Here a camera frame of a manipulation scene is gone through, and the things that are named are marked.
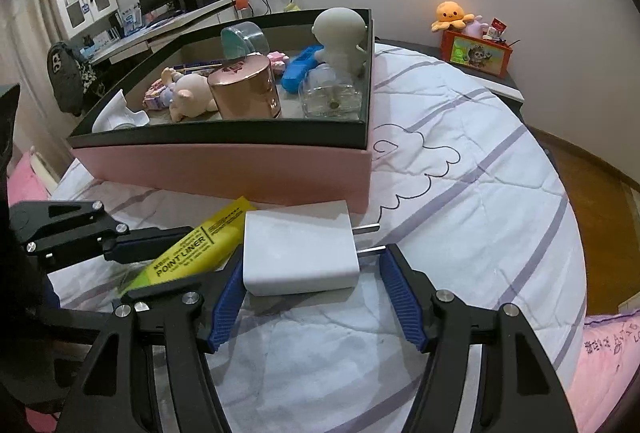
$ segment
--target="pink box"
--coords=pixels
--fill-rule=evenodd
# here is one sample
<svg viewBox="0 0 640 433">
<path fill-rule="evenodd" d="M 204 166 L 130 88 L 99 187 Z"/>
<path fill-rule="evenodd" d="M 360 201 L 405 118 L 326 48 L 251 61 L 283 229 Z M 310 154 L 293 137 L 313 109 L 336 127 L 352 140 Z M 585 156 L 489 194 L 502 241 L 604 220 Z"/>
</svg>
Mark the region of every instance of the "pink box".
<svg viewBox="0 0 640 433">
<path fill-rule="evenodd" d="M 148 144 L 78 148 L 95 177 L 182 193 L 245 196 L 285 206 L 346 200 L 369 204 L 370 150 L 262 144 Z"/>
</svg>

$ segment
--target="storage box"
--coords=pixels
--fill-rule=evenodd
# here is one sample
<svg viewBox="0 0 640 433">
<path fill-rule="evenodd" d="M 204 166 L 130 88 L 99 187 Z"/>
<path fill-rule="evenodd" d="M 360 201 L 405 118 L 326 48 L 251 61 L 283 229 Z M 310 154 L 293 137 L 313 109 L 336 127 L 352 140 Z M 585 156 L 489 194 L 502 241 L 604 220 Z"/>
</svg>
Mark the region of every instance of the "storage box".
<svg viewBox="0 0 640 433">
<path fill-rule="evenodd" d="M 492 41 L 445 30 L 440 44 L 442 60 L 462 64 L 493 76 L 504 77 L 511 57 L 511 48 Z"/>
<path fill-rule="evenodd" d="M 252 18 L 271 50 L 295 55 L 317 44 L 311 27 L 321 10 Z M 302 118 L 297 95 L 278 89 L 282 116 L 261 120 L 203 120 L 91 133 L 97 115 L 123 90 L 130 109 L 142 109 L 146 90 L 162 69 L 222 59 L 220 31 L 237 23 L 181 35 L 134 68 L 84 117 L 68 139 L 73 154 L 96 178 L 225 198 L 296 205 L 345 199 L 365 212 L 369 201 L 369 132 L 373 30 L 370 10 L 358 120 Z"/>
</svg>

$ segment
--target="white cloth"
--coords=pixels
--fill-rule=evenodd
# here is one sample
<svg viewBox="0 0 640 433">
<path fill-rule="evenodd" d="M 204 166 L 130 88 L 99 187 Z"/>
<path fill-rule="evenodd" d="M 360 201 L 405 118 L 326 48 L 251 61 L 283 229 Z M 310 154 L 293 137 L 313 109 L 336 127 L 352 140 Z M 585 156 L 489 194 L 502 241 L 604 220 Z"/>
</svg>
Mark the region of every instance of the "white cloth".
<svg viewBox="0 0 640 433">
<path fill-rule="evenodd" d="M 370 203 L 353 223 L 380 220 L 381 230 L 356 243 L 399 243 L 414 269 L 468 304 L 513 301 L 568 387 L 586 278 L 556 171 L 517 117 L 473 79 L 410 50 L 376 51 Z M 53 198 L 99 199 L 133 229 L 198 225 L 228 202 L 100 182 L 77 161 Z M 123 269 L 97 258 L 51 278 L 64 306 L 109 311 Z M 459 432 L 474 413 L 479 359 L 472 347 Z M 375 260 L 363 264 L 354 289 L 247 296 L 232 339 L 209 357 L 226 417 L 244 433 L 400 431 L 425 364 L 402 337 Z M 156 375 L 165 431 L 176 431 L 166 368 Z"/>
</svg>

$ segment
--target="pink bedding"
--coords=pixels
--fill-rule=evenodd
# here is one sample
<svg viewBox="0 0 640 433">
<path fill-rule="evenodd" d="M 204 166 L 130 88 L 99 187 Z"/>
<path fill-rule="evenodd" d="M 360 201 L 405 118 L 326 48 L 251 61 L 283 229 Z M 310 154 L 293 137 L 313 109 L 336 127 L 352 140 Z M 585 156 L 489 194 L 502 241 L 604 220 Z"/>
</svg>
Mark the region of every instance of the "pink bedding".
<svg viewBox="0 0 640 433">
<path fill-rule="evenodd" d="M 31 168 L 31 153 L 22 155 L 13 174 L 7 179 L 9 205 L 23 200 L 49 200 L 49 192 Z"/>
<path fill-rule="evenodd" d="M 567 392 L 580 433 L 594 433 L 640 366 L 640 310 L 587 318 L 574 381 Z"/>
</svg>

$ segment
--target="backpack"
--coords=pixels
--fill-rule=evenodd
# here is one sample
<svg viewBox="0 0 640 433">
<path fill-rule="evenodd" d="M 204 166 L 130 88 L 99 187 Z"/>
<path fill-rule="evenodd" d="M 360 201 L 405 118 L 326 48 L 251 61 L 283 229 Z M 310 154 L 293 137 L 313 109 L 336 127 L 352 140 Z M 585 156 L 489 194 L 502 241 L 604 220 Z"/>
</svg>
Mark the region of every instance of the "backpack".
<svg viewBox="0 0 640 433">
<path fill-rule="evenodd" d="M 78 50 L 66 43 L 54 44 L 47 53 L 47 72 L 53 95 L 63 113 L 81 116 L 105 93 L 94 68 Z"/>
</svg>

